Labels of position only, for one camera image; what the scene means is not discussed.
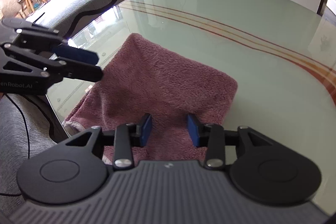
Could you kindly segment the pink terry towel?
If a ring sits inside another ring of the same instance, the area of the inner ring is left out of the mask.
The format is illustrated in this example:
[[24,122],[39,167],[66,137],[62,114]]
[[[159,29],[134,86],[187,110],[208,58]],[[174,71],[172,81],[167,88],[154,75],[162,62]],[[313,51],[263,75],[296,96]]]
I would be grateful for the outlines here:
[[153,128],[146,146],[133,149],[135,161],[202,160],[206,150],[193,146],[187,115],[221,124],[237,89],[229,75],[131,34],[63,124],[71,134],[108,131],[149,113]]

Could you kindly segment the grey upholstered chair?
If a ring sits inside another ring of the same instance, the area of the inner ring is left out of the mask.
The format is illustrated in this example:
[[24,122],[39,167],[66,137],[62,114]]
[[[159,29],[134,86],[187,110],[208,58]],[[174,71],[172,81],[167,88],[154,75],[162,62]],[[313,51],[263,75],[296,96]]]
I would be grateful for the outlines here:
[[68,39],[124,0],[50,0],[26,20]]

